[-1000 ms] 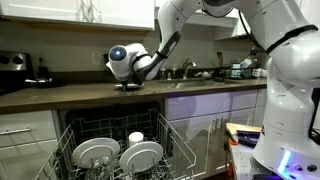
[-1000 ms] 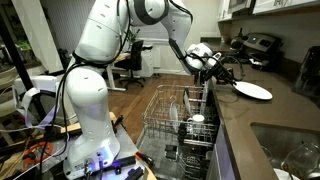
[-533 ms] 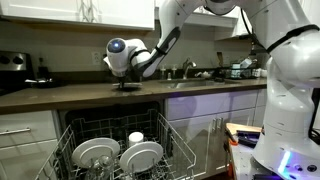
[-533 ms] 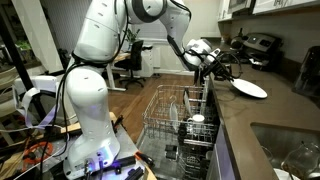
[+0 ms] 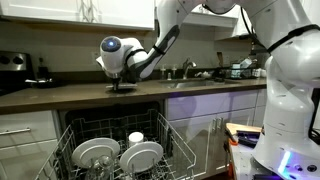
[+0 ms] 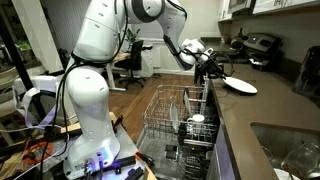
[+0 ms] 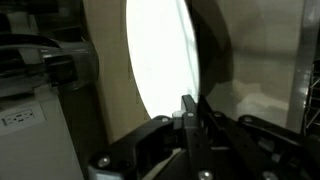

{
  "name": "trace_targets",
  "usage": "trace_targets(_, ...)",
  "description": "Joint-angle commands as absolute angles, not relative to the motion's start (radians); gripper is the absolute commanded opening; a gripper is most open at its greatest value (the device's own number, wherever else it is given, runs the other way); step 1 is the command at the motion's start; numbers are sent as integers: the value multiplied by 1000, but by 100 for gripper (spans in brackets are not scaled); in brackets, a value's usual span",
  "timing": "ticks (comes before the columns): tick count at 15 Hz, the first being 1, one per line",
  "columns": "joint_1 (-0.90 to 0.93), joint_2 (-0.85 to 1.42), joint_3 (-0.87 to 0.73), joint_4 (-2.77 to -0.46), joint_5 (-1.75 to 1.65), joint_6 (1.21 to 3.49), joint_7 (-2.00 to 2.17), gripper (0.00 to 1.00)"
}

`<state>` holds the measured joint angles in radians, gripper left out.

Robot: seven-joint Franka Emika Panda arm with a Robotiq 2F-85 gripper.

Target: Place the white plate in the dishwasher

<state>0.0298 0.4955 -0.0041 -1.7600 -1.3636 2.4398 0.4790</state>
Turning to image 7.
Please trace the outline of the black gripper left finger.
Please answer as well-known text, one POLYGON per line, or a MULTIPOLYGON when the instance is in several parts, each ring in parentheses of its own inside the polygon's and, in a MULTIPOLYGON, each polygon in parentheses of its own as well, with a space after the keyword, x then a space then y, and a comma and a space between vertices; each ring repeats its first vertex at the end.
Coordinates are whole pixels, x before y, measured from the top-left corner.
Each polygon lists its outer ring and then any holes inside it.
POLYGON ((197 116, 197 106, 190 95, 182 97, 183 129, 191 176, 195 180, 213 180, 212 154, 208 139, 197 116))

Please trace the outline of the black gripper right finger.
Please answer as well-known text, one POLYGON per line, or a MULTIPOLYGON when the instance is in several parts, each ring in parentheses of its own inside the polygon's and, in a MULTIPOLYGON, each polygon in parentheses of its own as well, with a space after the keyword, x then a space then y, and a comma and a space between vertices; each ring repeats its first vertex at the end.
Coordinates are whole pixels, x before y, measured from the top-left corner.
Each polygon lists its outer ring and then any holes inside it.
POLYGON ((221 112, 214 112, 201 96, 198 113, 223 180, 277 180, 276 164, 267 158, 251 136, 221 112))

